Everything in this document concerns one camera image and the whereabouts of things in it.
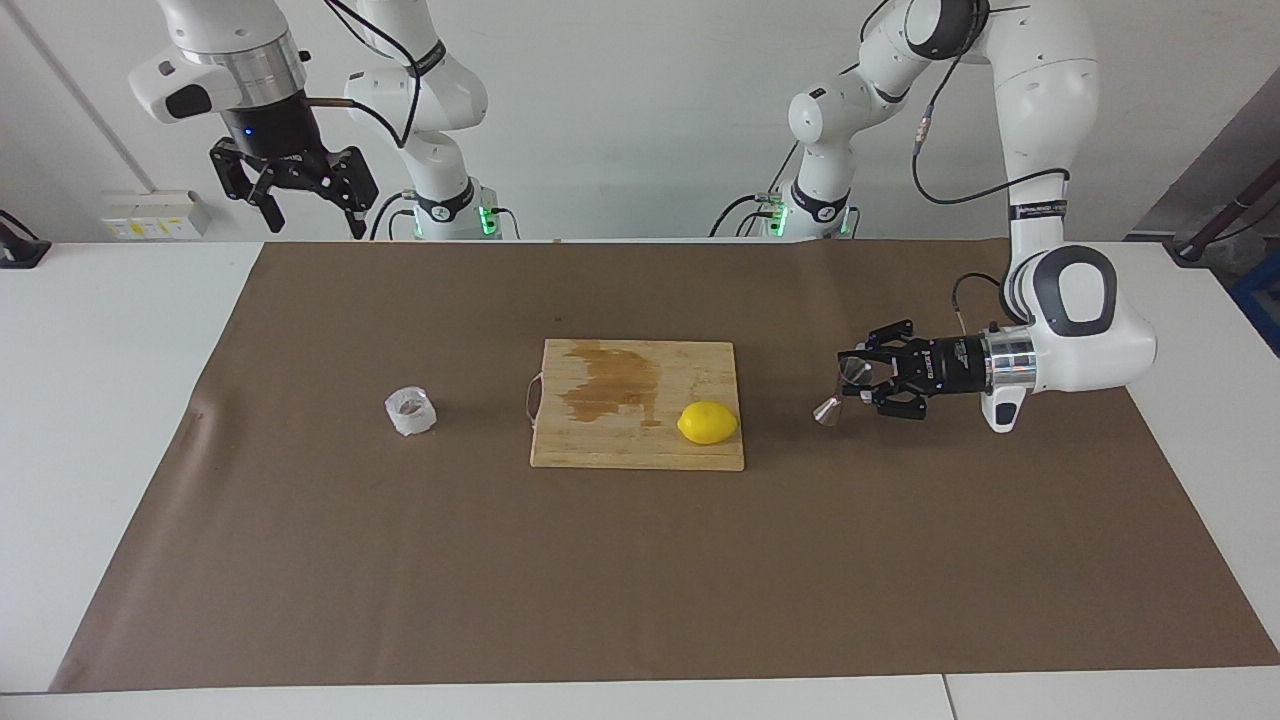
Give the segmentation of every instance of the white wall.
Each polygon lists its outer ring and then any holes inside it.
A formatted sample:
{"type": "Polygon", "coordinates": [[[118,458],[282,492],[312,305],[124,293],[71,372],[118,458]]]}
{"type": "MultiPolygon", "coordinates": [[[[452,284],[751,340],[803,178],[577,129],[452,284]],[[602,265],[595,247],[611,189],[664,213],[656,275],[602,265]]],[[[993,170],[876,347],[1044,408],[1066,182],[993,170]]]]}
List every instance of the white wall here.
{"type": "MultiPolygon", "coordinates": [[[[1105,63],[1102,118],[1073,183],[1070,233],[1120,240],[1280,64],[1274,0],[1085,0],[1105,63]]],[[[211,240],[262,240],[261,219],[230,204],[209,168],[218,118],[150,120],[129,69],[166,44],[154,0],[0,0],[47,44],[142,177],[106,145],[32,44],[0,14],[4,174],[0,204],[50,237],[83,240],[96,191],[195,190],[211,240]],[[10,68],[22,68],[12,72],[10,68]],[[61,193],[32,196],[31,181],[61,193]]],[[[380,59],[320,0],[279,0],[312,50],[312,95],[342,91],[380,59]]],[[[516,209],[526,236],[700,236],[731,199],[763,190],[790,146],[791,95],[846,67],[874,0],[433,0],[453,54],[489,87],[488,120],[458,133],[472,174],[516,209]]],[[[932,90],[941,68],[920,81],[932,90]]],[[[911,190],[909,154],[924,92],[861,136],[856,202],[869,237],[983,237],[1005,232],[1002,199],[938,209],[911,190]]],[[[383,191],[408,178],[384,138],[321,110],[330,147],[358,143],[383,191]]],[[[1004,179],[989,72],[964,67],[943,96],[923,160],[937,192],[1004,179]]],[[[280,193],[283,238],[344,234],[338,210],[280,193]]]]}

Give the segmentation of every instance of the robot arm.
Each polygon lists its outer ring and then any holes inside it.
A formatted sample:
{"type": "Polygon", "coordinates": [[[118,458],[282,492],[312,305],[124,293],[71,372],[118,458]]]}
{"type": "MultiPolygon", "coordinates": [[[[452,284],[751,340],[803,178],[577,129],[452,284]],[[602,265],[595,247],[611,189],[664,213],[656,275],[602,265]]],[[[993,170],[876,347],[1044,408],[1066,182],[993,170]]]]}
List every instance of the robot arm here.
{"type": "MultiPolygon", "coordinates": [[[[497,193],[467,174],[462,150],[444,131],[475,127],[489,110],[484,83],[444,46],[430,10],[421,0],[360,0],[358,12],[372,24],[393,28],[410,59],[385,38],[366,36],[396,67],[351,76],[347,96],[385,117],[406,117],[417,96],[413,124],[399,147],[413,181],[419,234],[431,240],[475,240],[499,233],[492,209],[497,193]]],[[[381,133],[369,115],[352,118],[381,133]]]]}
{"type": "Polygon", "coordinates": [[[305,190],[340,208],[353,237],[378,186],[356,147],[330,152],[303,86],[305,54],[274,0],[160,0],[173,45],[129,74],[156,119],[219,113],[230,132],[210,159],[232,200],[259,208],[271,232],[284,215],[275,187],[305,190]],[[257,172],[250,181],[243,165],[257,172]]]}
{"type": "MultiPolygon", "coordinates": [[[[805,131],[796,137],[810,167],[787,193],[786,234],[835,232],[832,209],[847,204],[852,177],[852,132],[892,117],[901,102],[895,92],[905,95],[928,63],[963,54],[992,65],[1010,179],[1070,167],[1098,108],[1093,36],[1076,0],[900,0],[864,45],[856,76],[832,83],[838,102],[818,92],[826,87],[806,94],[812,102],[804,95],[792,102],[792,129],[805,131]],[[824,137],[814,127],[838,131],[824,137]]],[[[1156,334],[1124,299],[1110,260],[1064,242],[1065,193],[1061,174],[1009,190],[1012,252],[1002,297],[1020,324],[941,340],[918,338],[910,320],[881,328],[841,354],[841,395],[883,415],[923,419],[928,397],[977,393],[992,429],[1007,433],[1028,395],[1105,389],[1142,377],[1155,361],[1156,334]],[[891,365],[892,378],[873,384],[873,363],[891,365]]]]}

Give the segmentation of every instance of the small white cup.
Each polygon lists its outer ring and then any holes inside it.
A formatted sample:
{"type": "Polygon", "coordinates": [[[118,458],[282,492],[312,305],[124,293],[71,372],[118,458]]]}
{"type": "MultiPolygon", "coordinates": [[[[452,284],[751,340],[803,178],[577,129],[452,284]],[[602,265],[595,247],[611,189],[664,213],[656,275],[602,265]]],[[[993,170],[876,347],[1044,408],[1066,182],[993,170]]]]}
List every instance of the small white cup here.
{"type": "Polygon", "coordinates": [[[420,387],[396,391],[387,398],[387,416],[404,437],[425,433],[435,427],[435,406],[420,387]]]}

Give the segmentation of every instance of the bamboo cutting board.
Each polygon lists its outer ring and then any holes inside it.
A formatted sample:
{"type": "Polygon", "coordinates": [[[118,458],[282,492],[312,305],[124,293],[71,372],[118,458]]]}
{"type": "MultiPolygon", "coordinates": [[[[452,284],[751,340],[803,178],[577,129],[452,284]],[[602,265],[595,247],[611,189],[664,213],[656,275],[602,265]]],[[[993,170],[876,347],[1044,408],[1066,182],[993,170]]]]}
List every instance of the bamboo cutting board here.
{"type": "Polygon", "coordinates": [[[741,418],[731,343],[548,340],[530,464],[741,471],[741,427],[714,446],[694,445],[676,427],[703,400],[741,418]]]}

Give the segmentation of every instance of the black cable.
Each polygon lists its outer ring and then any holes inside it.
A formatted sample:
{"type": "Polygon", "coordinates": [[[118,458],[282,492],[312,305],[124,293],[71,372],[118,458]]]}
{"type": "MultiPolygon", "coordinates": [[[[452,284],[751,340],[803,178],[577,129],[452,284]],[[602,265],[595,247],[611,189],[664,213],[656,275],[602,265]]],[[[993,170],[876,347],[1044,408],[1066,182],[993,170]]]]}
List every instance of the black cable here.
{"type": "Polygon", "coordinates": [[[516,240],[524,240],[522,237],[520,237],[520,219],[516,218],[516,214],[513,211],[511,211],[509,208],[494,208],[493,209],[493,214],[494,215],[502,215],[503,213],[506,213],[507,215],[511,215],[511,225],[513,228],[516,228],[516,240]]]}
{"type": "Polygon", "coordinates": [[[383,224],[383,218],[387,215],[387,210],[390,209],[390,206],[397,200],[408,200],[408,199],[404,197],[403,192],[397,192],[396,195],[388,197],[385,202],[383,202],[383,206],[378,209],[378,214],[374,215],[374,225],[369,229],[370,241],[378,240],[378,227],[383,224]]]}
{"type": "Polygon", "coordinates": [[[356,40],[358,40],[361,45],[364,45],[365,47],[369,47],[370,50],[372,50],[374,53],[378,53],[379,55],[381,55],[383,58],[387,58],[388,60],[394,60],[396,59],[396,58],[392,58],[390,55],[388,55],[387,53],[383,53],[381,50],[379,50],[376,45],[374,45],[372,42],[370,42],[365,36],[360,35],[358,29],[351,27],[351,22],[347,20],[346,15],[343,15],[342,13],[338,12],[338,8],[334,8],[329,3],[325,3],[324,5],[325,5],[325,8],[329,8],[329,12],[333,13],[333,17],[338,18],[338,22],[340,22],[343,24],[343,27],[347,28],[347,32],[349,32],[352,35],[352,37],[355,37],[356,40]]]}
{"type": "MultiPolygon", "coordinates": [[[[778,191],[778,183],[782,181],[782,174],[787,172],[787,165],[791,164],[791,159],[796,156],[796,150],[799,150],[799,149],[800,149],[800,141],[799,140],[791,143],[791,151],[787,152],[787,158],[785,160],[782,160],[782,165],[778,167],[778,173],[776,176],[773,176],[773,182],[769,183],[769,192],[771,193],[778,191]]],[[[764,210],[764,204],[760,204],[760,205],[755,206],[755,211],[756,213],[759,213],[760,210],[764,210]]],[[[755,232],[755,220],[756,220],[758,217],[759,215],[749,215],[748,217],[748,220],[751,224],[750,224],[750,227],[746,228],[746,234],[751,234],[751,233],[755,232]]],[[[742,233],[741,233],[741,225],[739,227],[739,231],[740,232],[737,234],[741,237],[742,236],[742,233]]]]}
{"type": "Polygon", "coordinates": [[[374,110],[369,105],[365,105],[360,100],[352,100],[351,97],[307,97],[307,105],[311,105],[312,108],[352,108],[360,110],[361,113],[370,115],[371,118],[378,120],[384,128],[387,128],[387,132],[392,135],[392,142],[399,145],[399,133],[396,132],[396,128],[392,126],[390,120],[388,120],[385,115],[383,115],[378,110],[374,110]]]}
{"type": "Polygon", "coordinates": [[[746,229],[746,223],[751,223],[751,225],[755,225],[756,219],[772,218],[772,217],[773,213],[751,213],[750,215],[742,218],[742,222],[737,224],[737,233],[733,237],[746,237],[746,234],[742,234],[744,231],[750,233],[750,231],[746,229]]]}
{"type": "Polygon", "coordinates": [[[1277,209],[1280,209],[1280,201],[1276,201],[1276,204],[1272,205],[1270,210],[1267,210],[1266,213],[1262,213],[1262,215],[1260,215],[1252,223],[1244,225],[1243,228],[1240,228],[1240,229],[1238,229],[1238,231],[1235,231],[1235,232],[1233,232],[1230,234],[1224,234],[1222,237],[1213,238],[1211,242],[1222,242],[1224,240],[1231,240],[1233,237],[1242,236],[1242,234],[1252,231],[1253,228],[1261,225],[1262,223],[1265,223],[1267,220],[1267,218],[1270,218],[1271,215],[1274,215],[1277,209]]]}
{"type": "Polygon", "coordinates": [[[324,1],[330,6],[330,9],[337,8],[343,13],[347,13],[347,15],[351,17],[353,20],[365,26],[369,29],[369,32],[372,32],[378,37],[381,37],[383,40],[389,42],[392,47],[394,47],[398,53],[404,55],[404,58],[408,60],[408,68],[406,68],[406,72],[413,76],[413,101],[410,102],[408,118],[404,120],[404,135],[403,137],[399,137],[396,141],[396,145],[403,149],[406,145],[408,145],[410,136],[413,135],[413,119],[417,117],[417,101],[422,97],[422,76],[415,72],[413,69],[415,65],[417,64],[417,58],[415,58],[413,54],[410,53],[407,47],[401,45],[398,40],[387,35],[380,27],[375,26],[374,23],[366,20],[364,15],[352,10],[351,6],[348,6],[342,0],[324,0],[324,1]]]}
{"type": "Polygon", "coordinates": [[[732,213],[737,208],[741,208],[742,205],[746,205],[748,202],[751,202],[755,199],[756,199],[755,195],[744,195],[742,197],[739,197],[737,200],[730,202],[728,208],[724,208],[724,211],[721,213],[721,217],[716,218],[716,224],[712,225],[712,232],[707,237],[716,237],[716,233],[719,232],[719,227],[724,224],[724,218],[728,218],[730,213],[732,213]]]}
{"type": "Polygon", "coordinates": [[[969,334],[969,328],[965,327],[964,314],[960,311],[960,286],[964,284],[964,281],[974,278],[989,282],[996,286],[996,290],[1000,290],[1001,287],[1001,282],[987,273],[965,273],[956,279],[956,284],[951,286],[951,309],[955,311],[956,319],[960,320],[960,332],[964,334],[969,334]]]}
{"type": "Polygon", "coordinates": [[[950,197],[950,199],[934,197],[933,195],[929,193],[929,191],[924,190],[924,184],[920,182],[920,151],[924,149],[924,141],[928,140],[929,137],[929,126],[933,122],[933,109],[938,102],[938,97],[942,96],[942,91],[947,87],[947,83],[951,82],[951,76],[954,76],[956,68],[960,67],[960,59],[963,56],[964,54],[961,53],[960,55],[956,55],[955,60],[951,61],[951,67],[947,68],[947,74],[942,78],[942,82],[938,83],[938,88],[933,91],[933,97],[929,99],[929,105],[928,108],[925,108],[924,115],[920,118],[920,131],[915,136],[915,149],[911,151],[911,179],[915,182],[915,190],[920,193],[920,196],[923,196],[929,202],[933,202],[934,205],[964,205],[965,202],[973,202],[974,200],[980,200],[983,197],[1021,184],[1024,182],[1033,181],[1036,178],[1042,178],[1046,176],[1062,176],[1064,181],[1070,182],[1071,181],[1070,170],[1068,170],[1066,168],[1050,168],[1047,170],[1030,173],[1018,179],[1011,179],[1004,184],[998,184],[996,187],[991,187],[982,192],[975,192],[973,195],[966,195],[964,197],[950,197]]]}
{"type": "Polygon", "coordinates": [[[396,218],[402,218],[404,215],[408,215],[410,218],[412,218],[413,217],[413,211],[412,210],[397,210],[396,214],[392,215],[392,219],[387,220],[387,240],[389,240],[392,242],[396,242],[396,218]]]}
{"type": "Polygon", "coordinates": [[[879,12],[884,9],[884,5],[888,5],[891,1],[892,0],[881,0],[881,4],[876,5],[876,9],[872,10],[872,14],[867,15],[867,20],[863,22],[863,29],[858,32],[859,41],[867,40],[867,28],[872,27],[872,20],[874,20],[876,15],[878,15],[879,12]]]}
{"type": "Polygon", "coordinates": [[[28,228],[26,224],[23,224],[23,222],[19,220],[18,218],[14,218],[13,215],[10,215],[8,211],[0,210],[0,218],[4,218],[6,220],[9,220],[9,223],[13,224],[13,227],[15,227],[15,228],[20,229],[22,232],[27,233],[28,236],[31,236],[31,240],[40,240],[40,237],[36,236],[36,233],[31,232],[31,228],[28,228]]]}

